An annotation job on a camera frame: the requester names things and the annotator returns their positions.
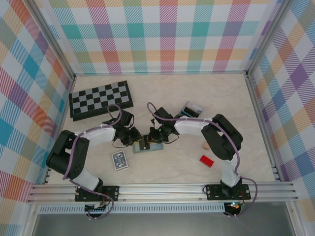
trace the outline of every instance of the red lego brick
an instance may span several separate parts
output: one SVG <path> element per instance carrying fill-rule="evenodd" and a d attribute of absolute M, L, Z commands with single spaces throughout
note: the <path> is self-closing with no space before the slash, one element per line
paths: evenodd
<path fill-rule="evenodd" d="M 200 161 L 205 164 L 206 166 L 208 167 L 212 167 L 214 161 L 209 159 L 208 157 L 206 157 L 205 155 L 203 155 L 201 158 L 200 158 Z"/>

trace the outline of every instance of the black mounting bracket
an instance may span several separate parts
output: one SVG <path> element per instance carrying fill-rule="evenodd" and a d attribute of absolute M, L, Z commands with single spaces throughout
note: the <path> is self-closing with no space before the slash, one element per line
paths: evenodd
<path fill-rule="evenodd" d="M 114 202 L 118 201 L 119 186 L 103 185 L 102 189 L 98 192 L 110 196 L 114 200 Z M 90 193 L 88 191 L 83 190 L 82 188 L 77 188 L 74 200 L 76 202 L 103 202 L 103 196 Z"/>
<path fill-rule="evenodd" d="M 231 196 L 227 197 L 222 192 L 222 185 L 221 184 L 207 184 L 203 188 L 204 193 L 207 195 L 208 201 L 213 200 L 249 200 L 251 199 L 250 189 L 247 184 L 240 184 L 239 189 L 237 192 Z"/>

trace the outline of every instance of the white marble floor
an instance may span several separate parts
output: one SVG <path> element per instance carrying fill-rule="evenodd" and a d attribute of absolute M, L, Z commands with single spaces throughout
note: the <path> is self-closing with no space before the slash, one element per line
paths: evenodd
<path fill-rule="evenodd" d="M 243 135 L 239 173 L 256 181 L 274 181 L 268 155 L 258 127 L 252 102 L 242 74 L 221 75 L 141 75 L 78 77 L 74 91 L 127 80 L 134 107 L 126 109 L 135 115 L 134 126 L 142 134 L 149 132 L 152 119 L 146 108 L 148 101 L 157 108 L 176 115 L 187 101 L 204 111 L 201 118 L 223 114 Z M 84 131 L 109 120 L 108 114 L 73 122 L 68 111 L 64 129 Z M 211 151 L 203 150 L 203 137 L 181 135 L 179 140 L 164 145 L 164 150 L 133 154 L 124 148 L 128 169 L 115 171 L 111 154 L 118 149 L 111 143 L 88 151 L 85 167 L 104 183 L 196 183 L 219 182 L 220 160 Z M 214 160 L 211 168 L 199 159 L 202 155 Z M 52 172 L 49 184 L 67 183 L 62 175 Z"/>

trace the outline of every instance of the purple cable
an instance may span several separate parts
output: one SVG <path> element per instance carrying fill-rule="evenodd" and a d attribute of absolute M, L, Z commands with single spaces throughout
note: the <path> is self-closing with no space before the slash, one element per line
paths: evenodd
<path fill-rule="evenodd" d="M 74 185 L 77 185 L 78 187 L 82 188 L 82 189 L 85 190 L 85 191 L 88 191 L 88 192 L 90 192 L 90 193 L 98 194 L 98 195 L 101 195 L 101 196 L 103 196 L 103 197 L 106 197 L 106 198 L 108 198 L 108 199 L 112 202 L 112 205 L 111 205 L 110 209 L 109 209 L 106 213 L 102 214 L 102 215 L 99 216 L 99 217 L 91 217 L 91 216 L 90 216 L 91 210 L 89 210 L 89 211 L 88 211 L 88 217 L 89 217 L 90 219 L 99 220 L 99 219 L 104 218 L 105 216 L 107 216 L 107 215 L 113 210 L 113 208 L 114 208 L 114 200 L 113 200 L 110 196 L 108 196 L 108 195 L 106 195 L 106 194 L 103 194 L 103 193 L 94 192 L 94 191 L 92 191 L 92 190 L 90 190 L 90 189 L 87 189 L 87 188 L 85 188 L 85 187 L 82 187 L 81 185 L 77 184 L 76 182 L 73 182 L 72 180 L 70 180 L 70 182 L 73 183 Z"/>
<path fill-rule="evenodd" d="M 97 126 L 97 127 L 94 127 L 94 128 L 91 128 L 91 129 L 88 129 L 86 130 L 85 132 L 82 132 L 80 133 L 77 137 L 75 137 L 74 141 L 73 141 L 73 144 L 72 144 L 72 148 L 71 148 L 71 154 L 70 154 L 70 159 L 69 159 L 69 164 L 68 164 L 68 167 L 67 167 L 67 170 L 65 171 L 65 174 L 63 176 L 63 180 L 65 180 L 70 172 L 70 169 L 71 169 L 71 166 L 72 166 L 72 161 L 73 161 L 73 156 L 74 156 L 74 148 L 75 148 L 75 145 L 77 144 L 77 141 L 78 139 L 84 135 L 84 133 L 89 133 L 91 131 L 94 131 L 94 130 L 98 130 L 98 129 L 104 129 L 104 128 L 107 128 L 107 127 L 110 127 L 110 126 L 113 126 L 114 124 L 117 124 L 120 119 L 122 118 L 122 110 L 121 108 L 117 105 L 117 104 L 110 104 L 108 107 L 107 107 L 107 111 L 109 113 L 109 115 L 112 117 L 112 115 L 110 114 L 110 111 L 109 111 L 109 107 L 110 106 L 115 106 L 118 108 L 119 110 L 119 115 L 118 115 L 118 118 L 115 122 L 113 122 L 112 124 L 109 124 L 109 125 L 105 125 L 105 126 Z"/>
<path fill-rule="evenodd" d="M 212 122 L 212 121 L 210 121 L 210 120 L 202 120 L 202 119 L 197 119 L 197 118 L 185 118 L 185 119 L 183 119 L 183 118 L 173 118 L 173 119 L 166 119 L 166 118 L 159 117 L 159 116 L 157 116 L 156 114 L 154 114 L 154 112 L 151 111 L 149 105 L 151 105 L 151 106 L 155 109 L 155 111 L 157 110 L 157 108 L 155 107 L 155 105 L 154 105 L 152 102 L 148 102 L 148 103 L 147 103 L 147 108 L 148 108 L 149 112 L 150 112 L 154 117 L 156 117 L 156 118 L 158 118 L 158 119 L 165 120 L 165 121 L 190 120 L 190 121 L 198 121 L 198 122 L 207 122 L 207 123 L 209 123 L 209 124 L 214 125 L 215 127 L 217 127 L 217 128 L 225 135 L 225 137 L 226 137 L 226 138 L 229 140 L 229 142 L 231 143 L 231 145 L 232 145 L 232 147 L 233 147 L 233 149 L 234 149 L 234 151 L 235 151 L 235 153 L 236 153 L 236 156 L 237 156 L 237 164 L 236 164 L 236 166 L 235 166 L 234 173 L 235 173 L 237 176 L 239 176 L 240 178 L 243 178 L 243 179 L 246 179 L 246 180 L 249 180 L 249 181 L 253 182 L 254 185 L 255 185 L 255 196 L 254 196 L 253 201 L 251 202 L 251 204 L 249 205 L 249 207 L 247 207 L 242 213 L 238 214 L 238 216 L 241 216 L 241 215 L 243 215 L 245 212 L 247 212 L 247 211 L 252 207 L 252 205 L 254 204 L 254 202 L 256 201 L 256 198 L 257 198 L 257 195 L 258 195 L 258 186 L 257 186 L 257 183 L 256 183 L 253 179 L 247 178 L 247 177 L 243 177 L 243 176 L 241 176 L 241 175 L 239 175 L 239 174 L 237 173 L 237 169 L 239 168 L 239 166 L 240 166 L 240 161 L 241 161 L 240 154 L 239 154 L 239 152 L 238 152 L 238 150 L 237 150 L 237 148 L 236 148 L 234 142 L 232 141 L 232 139 L 230 138 L 230 136 L 226 133 L 226 131 L 225 131 L 224 129 L 222 129 L 217 123 L 214 123 L 214 122 Z"/>

